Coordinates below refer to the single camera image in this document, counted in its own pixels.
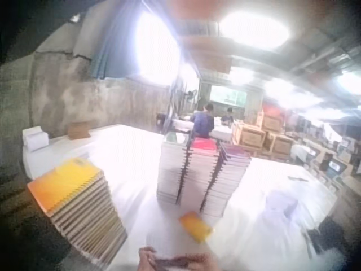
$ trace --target white table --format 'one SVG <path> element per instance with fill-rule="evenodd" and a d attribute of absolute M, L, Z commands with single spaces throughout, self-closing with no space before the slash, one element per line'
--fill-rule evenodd
<path fill-rule="evenodd" d="M 194 127 L 194 123 L 186 120 L 173 120 L 173 127 L 178 130 L 192 131 Z M 209 133 L 210 137 L 220 139 L 223 141 L 231 141 L 232 138 L 232 129 L 228 126 L 217 125 L 214 129 Z"/>
<path fill-rule="evenodd" d="M 76 141 L 52 139 L 44 149 L 24 152 L 24 164 L 31 178 L 81 155 L 104 170 L 129 234 L 108 270 L 136 270 L 138 248 L 146 245 L 161 256 L 212 251 L 224 270 L 329 270 L 343 259 L 334 250 L 308 257 L 301 229 L 316 227 L 336 198 L 302 167 L 253 158 L 224 217 L 203 217 L 214 233 L 197 244 L 178 222 L 188 210 L 156 199 L 162 136 L 122 125 L 93 130 L 91 135 Z M 290 181 L 288 176 L 309 182 Z M 291 221 L 265 211 L 267 195 L 275 190 L 298 200 Z"/>

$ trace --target fan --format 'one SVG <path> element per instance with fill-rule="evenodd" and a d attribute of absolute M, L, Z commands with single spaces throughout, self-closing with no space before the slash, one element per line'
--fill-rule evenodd
<path fill-rule="evenodd" d="M 193 91 L 188 91 L 184 97 L 187 100 L 187 102 L 192 102 L 192 100 L 194 99 L 195 96 L 197 96 L 198 90 L 195 89 Z"/>

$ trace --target blue shirt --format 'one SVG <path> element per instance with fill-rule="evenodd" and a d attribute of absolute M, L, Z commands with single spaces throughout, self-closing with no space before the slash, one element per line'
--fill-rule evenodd
<path fill-rule="evenodd" d="M 206 112 L 197 112 L 191 117 L 194 122 L 193 131 L 198 137 L 208 137 L 209 132 L 214 129 L 214 117 Z"/>
<path fill-rule="evenodd" d="M 223 116 L 221 117 L 221 122 L 223 123 L 232 123 L 233 117 L 232 116 Z"/>

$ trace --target blue curtain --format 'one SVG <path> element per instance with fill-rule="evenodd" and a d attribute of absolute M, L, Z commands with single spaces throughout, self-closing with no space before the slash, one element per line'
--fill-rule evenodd
<path fill-rule="evenodd" d="M 137 63 L 135 34 L 143 12 L 161 18 L 176 39 L 173 22 L 162 0 L 120 0 L 118 10 L 104 33 L 103 41 L 91 63 L 95 78 L 124 78 L 140 72 Z"/>

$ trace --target hand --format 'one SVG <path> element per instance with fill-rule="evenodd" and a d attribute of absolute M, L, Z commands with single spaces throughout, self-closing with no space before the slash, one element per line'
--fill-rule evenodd
<path fill-rule="evenodd" d="M 221 271 L 214 256 L 210 254 L 188 254 L 176 259 L 186 260 L 190 271 Z"/>
<path fill-rule="evenodd" d="M 152 247 L 142 247 L 139 249 L 138 271 L 155 271 L 155 249 Z"/>

